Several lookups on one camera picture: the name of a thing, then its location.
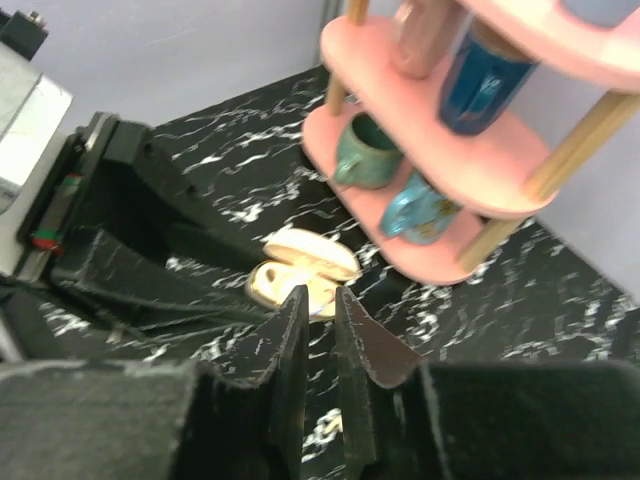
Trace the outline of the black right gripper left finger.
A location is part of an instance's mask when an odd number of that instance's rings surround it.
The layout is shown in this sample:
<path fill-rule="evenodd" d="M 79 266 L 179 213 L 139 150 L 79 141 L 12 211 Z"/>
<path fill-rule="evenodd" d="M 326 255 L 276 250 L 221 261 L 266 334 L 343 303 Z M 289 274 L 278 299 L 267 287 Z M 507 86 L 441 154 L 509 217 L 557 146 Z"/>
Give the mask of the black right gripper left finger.
<path fill-rule="evenodd" d="M 173 479 L 297 479 L 309 347 L 309 292 L 197 370 Z"/>

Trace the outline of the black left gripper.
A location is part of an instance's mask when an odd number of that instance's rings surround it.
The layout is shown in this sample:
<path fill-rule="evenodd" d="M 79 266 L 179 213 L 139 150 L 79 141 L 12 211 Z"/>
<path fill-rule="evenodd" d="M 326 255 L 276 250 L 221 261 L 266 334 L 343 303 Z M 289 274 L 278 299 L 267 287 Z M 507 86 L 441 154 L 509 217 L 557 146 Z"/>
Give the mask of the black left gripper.
<path fill-rule="evenodd" d="M 191 322 L 258 325 L 244 294 L 170 271 L 182 256 L 246 273 L 262 252 L 230 233 L 197 186 L 141 123 L 96 113 L 68 136 L 19 227 L 39 272 L 16 282 L 100 326 L 135 334 Z"/>

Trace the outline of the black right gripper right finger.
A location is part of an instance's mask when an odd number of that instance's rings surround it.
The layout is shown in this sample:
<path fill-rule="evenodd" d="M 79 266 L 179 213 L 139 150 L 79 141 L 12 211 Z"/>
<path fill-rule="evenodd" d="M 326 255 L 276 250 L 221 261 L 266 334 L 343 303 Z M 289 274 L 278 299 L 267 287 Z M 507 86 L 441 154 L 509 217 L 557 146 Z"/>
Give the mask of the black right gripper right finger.
<path fill-rule="evenodd" d="M 443 479 L 423 379 L 423 358 L 336 290 L 336 360 L 348 479 Z"/>

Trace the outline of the white earbuds charging case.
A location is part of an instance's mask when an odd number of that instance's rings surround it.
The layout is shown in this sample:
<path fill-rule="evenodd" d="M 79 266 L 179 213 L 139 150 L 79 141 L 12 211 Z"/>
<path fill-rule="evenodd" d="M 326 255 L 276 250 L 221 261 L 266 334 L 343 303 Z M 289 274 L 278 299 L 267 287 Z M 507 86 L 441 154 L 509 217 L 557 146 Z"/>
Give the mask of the white earbuds charging case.
<path fill-rule="evenodd" d="M 336 289 L 361 274 L 360 263 L 348 247 L 299 228 L 274 233 L 263 253 L 267 260 L 252 270 L 245 293 L 260 305 L 277 310 L 296 286 L 305 285 L 312 322 L 332 320 Z"/>

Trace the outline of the blue butterfly mug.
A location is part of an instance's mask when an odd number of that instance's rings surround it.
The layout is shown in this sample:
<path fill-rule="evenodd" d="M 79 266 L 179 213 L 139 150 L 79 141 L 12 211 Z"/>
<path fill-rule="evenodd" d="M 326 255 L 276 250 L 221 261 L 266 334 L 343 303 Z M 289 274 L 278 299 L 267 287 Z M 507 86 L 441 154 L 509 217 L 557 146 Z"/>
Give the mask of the blue butterfly mug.
<path fill-rule="evenodd" d="M 389 238 L 401 236 L 416 245 L 435 243 L 461 210 L 418 171 L 386 207 L 379 228 Z"/>

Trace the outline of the green ceramic mug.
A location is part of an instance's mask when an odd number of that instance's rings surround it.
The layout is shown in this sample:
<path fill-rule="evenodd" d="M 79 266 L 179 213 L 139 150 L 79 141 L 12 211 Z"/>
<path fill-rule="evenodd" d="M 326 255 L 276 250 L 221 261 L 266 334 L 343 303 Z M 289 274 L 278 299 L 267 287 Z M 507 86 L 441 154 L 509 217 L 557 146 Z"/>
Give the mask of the green ceramic mug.
<path fill-rule="evenodd" d="M 376 190 L 391 183 L 404 154 L 369 114 L 360 112 L 343 129 L 335 158 L 335 183 Z"/>

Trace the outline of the pink three-tier shelf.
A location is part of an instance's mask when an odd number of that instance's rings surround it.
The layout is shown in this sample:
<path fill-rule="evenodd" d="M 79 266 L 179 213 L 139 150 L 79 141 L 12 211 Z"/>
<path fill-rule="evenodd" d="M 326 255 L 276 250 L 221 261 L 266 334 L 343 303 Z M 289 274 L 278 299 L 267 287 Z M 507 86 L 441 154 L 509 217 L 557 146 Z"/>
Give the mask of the pink three-tier shelf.
<path fill-rule="evenodd" d="M 302 127 L 307 156 L 331 175 L 342 129 L 353 115 L 366 111 L 406 153 L 409 166 L 461 206 L 438 241 L 420 246 L 388 239 L 379 228 L 401 180 L 374 192 L 338 192 L 396 270 L 435 285 L 468 278 L 524 220 L 548 205 L 639 107 L 637 14 L 604 30 L 571 16 L 556 1 L 470 1 L 467 8 L 535 59 L 605 88 L 555 149 L 548 150 L 511 113 L 476 137 L 451 133 L 436 117 L 445 68 L 424 80 L 402 76 L 391 65 L 393 21 L 369 15 L 364 1 L 351 2 L 347 14 L 322 31 L 329 89 L 325 104 Z"/>

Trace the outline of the pink mug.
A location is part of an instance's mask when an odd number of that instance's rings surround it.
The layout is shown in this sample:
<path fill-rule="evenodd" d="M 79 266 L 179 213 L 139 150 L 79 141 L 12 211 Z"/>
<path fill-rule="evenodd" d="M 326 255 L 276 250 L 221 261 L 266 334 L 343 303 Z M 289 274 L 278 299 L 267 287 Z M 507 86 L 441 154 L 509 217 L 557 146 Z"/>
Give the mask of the pink mug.
<path fill-rule="evenodd" d="M 412 79 L 427 78 L 447 53 L 465 8 L 453 0 L 403 1 L 394 16 L 392 62 Z"/>

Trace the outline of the dark blue mug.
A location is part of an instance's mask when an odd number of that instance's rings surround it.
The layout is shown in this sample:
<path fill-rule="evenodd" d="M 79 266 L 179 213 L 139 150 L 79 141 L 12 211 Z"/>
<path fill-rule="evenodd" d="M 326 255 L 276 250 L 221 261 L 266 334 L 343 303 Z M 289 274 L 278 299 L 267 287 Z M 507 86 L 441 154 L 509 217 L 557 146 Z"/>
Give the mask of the dark blue mug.
<path fill-rule="evenodd" d="M 442 84 L 439 119 L 458 135 L 484 132 L 537 66 L 506 37 L 474 18 Z"/>

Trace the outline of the blue cup right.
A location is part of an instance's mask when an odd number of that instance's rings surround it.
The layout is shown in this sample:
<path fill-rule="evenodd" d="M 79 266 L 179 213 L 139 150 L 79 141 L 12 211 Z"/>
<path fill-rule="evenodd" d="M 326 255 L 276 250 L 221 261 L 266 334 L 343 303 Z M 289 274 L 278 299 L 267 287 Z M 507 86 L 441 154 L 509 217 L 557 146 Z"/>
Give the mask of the blue cup right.
<path fill-rule="evenodd" d="M 613 29 L 639 8 L 639 0 L 561 0 L 573 17 L 596 27 Z"/>

